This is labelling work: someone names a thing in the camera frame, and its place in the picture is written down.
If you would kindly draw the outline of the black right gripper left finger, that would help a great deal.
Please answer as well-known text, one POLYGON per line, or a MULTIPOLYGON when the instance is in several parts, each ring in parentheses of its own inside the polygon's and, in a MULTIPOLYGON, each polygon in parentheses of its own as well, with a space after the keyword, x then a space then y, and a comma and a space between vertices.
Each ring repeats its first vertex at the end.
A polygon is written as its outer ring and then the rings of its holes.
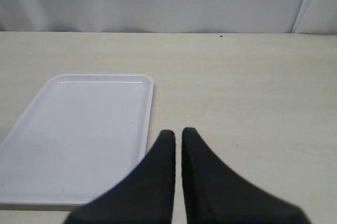
POLYGON ((175 135, 162 130, 128 176, 70 212, 64 223, 171 223, 174 193, 175 135))

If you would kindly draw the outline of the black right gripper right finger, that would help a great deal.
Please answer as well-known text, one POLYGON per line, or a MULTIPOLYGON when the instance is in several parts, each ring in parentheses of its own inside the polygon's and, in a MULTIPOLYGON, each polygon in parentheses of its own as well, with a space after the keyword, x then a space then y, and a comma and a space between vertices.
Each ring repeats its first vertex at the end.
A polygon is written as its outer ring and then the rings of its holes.
POLYGON ((301 208, 234 172, 192 127, 182 132, 182 187, 187 223, 310 223, 301 208))

